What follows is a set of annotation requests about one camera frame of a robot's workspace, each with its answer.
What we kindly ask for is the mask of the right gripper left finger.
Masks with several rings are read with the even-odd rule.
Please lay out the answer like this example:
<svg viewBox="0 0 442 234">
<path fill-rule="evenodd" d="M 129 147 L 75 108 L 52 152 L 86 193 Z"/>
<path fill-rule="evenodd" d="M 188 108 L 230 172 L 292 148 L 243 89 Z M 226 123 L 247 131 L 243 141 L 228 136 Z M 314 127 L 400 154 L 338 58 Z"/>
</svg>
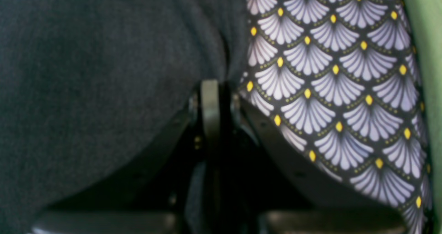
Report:
<svg viewBox="0 0 442 234">
<path fill-rule="evenodd" d="M 32 234 L 191 234 L 219 137 L 219 82 L 203 80 L 152 142 L 104 179 L 44 208 Z"/>
</svg>

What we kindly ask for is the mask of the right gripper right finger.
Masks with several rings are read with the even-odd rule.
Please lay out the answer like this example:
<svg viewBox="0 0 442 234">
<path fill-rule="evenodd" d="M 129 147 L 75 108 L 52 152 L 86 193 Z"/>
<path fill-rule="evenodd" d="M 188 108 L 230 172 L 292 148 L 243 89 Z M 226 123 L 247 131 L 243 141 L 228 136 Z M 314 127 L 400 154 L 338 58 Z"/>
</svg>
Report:
<svg viewBox="0 0 442 234">
<path fill-rule="evenodd" d="M 404 234 L 399 213 L 307 160 L 267 117 L 221 85 L 223 165 L 245 234 Z"/>
</svg>

